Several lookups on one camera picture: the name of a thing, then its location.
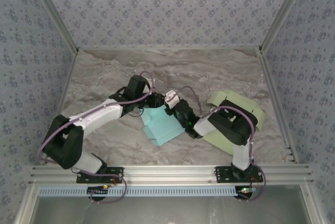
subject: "floor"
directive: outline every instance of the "floor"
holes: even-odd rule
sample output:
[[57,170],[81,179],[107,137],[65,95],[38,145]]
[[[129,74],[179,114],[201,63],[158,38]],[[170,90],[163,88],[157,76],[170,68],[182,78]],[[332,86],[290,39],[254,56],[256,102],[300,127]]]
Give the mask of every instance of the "floor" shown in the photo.
[[[85,50],[74,66],[64,111],[65,116],[84,112],[127,85],[134,74],[147,70],[157,78],[159,92],[191,86],[205,111],[214,91],[231,89],[255,100],[266,113],[261,131],[254,137],[256,163],[286,161],[269,93],[256,51],[251,50]],[[199,114],[189,91],[181,97]],[[126,164],[230,164],[232,156],[202,139],[183,133],[157,147],[142,130],[140,118],[124,116],[91,133],[83,149],[109,165]]]

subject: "marble surface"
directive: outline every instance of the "marble surface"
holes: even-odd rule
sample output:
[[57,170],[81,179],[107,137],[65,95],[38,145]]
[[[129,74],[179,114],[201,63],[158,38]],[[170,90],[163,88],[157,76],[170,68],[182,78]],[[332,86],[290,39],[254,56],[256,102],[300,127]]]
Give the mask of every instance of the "marble surface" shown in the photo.
[[[157,78],[159,92],[191,86],[204,111],[214,91],[232,89],[255,100],[266,113],[262,131],[254,137],[257,163],[286,160],[274,110],[254,50],[86,50],[79,52],[66,96],[65,116],[84,112],[126,86],[134,74],[147,70]],[[192,93],[181,92],[199,115]],[[107,164],[230,164],[232,156],[202,139],[182,133],[157,147],[142,130],[140,118],[124,116],[87,136],[83,149]]]

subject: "blue floral wallpaper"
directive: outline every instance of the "blue floral wallpaper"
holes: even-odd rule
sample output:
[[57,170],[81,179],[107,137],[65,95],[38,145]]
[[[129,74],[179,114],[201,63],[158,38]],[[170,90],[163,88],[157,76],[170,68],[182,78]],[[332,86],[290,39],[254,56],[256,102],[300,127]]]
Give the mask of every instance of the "blue floral wallpaper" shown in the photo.
[[335,0],[297,0],[267,59],[301,162],[335,223]]
[[40,0],[0,0],[0,223],[13,223],[73,54]]
[[53,0],[78,47],[259,46],[283,0]]

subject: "patterned wallpaper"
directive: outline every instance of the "patterned wallpaper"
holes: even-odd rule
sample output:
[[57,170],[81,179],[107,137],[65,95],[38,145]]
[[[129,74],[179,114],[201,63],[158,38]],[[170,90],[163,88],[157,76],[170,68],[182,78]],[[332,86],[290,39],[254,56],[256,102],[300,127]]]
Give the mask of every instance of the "patterned wallpaper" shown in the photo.
[[13,223],[72,53],[40,0],[0,0],[0,223]]
[[335,223],[335,0],[297,0],[267,59],[301,162]]
[[77,47],[258,46],[283,0],[53,0]]

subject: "blue cable tray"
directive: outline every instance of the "blue cable tray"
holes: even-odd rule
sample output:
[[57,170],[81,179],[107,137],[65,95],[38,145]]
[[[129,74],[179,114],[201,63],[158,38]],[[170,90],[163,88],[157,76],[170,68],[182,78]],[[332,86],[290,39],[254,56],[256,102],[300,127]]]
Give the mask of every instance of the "blue cable tray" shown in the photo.
[[[118,197],[125,187],[115,186],[104,195]],[[40,197],[88,197],[87,186],[42,186]],[[234,186],[128,186],[126,197],[185,197],[185,196],[237,196]]]

